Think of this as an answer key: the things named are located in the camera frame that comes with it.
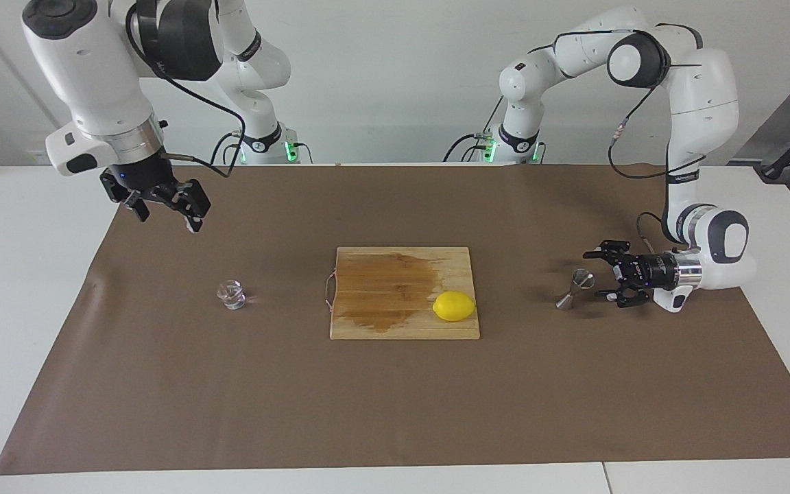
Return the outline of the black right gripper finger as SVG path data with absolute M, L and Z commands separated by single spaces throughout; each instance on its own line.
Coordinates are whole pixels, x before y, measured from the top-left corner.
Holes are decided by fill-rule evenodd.
M 172 211 L 184 216 L 186 227 L 198 233 L 211 207 L 210 200 L 198 180 L 173 181 L 162 184 L 162 201 Z
M 149 210 L 143 197 L 143 191 L 128 190 L 128 194 L 126 194 L 125 200 L 123 200 L 123 206 L 133 212 L 139 222 L 147 221 Z

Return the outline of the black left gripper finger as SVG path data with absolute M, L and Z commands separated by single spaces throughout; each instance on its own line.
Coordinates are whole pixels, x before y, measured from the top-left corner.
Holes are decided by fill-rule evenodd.
M 596 297 L 617 304 L 617 307 L 638 307 L 648 303 L 648 287 L 646 285 L 619 285 L 617 289 L 601 289 L 595 292 Z
M 630 242 L 621 240 L 604 240 L 594 250 L 584 251 L 583 259 L 600 259 L 612 267 L 623 267 L 632 263 Z

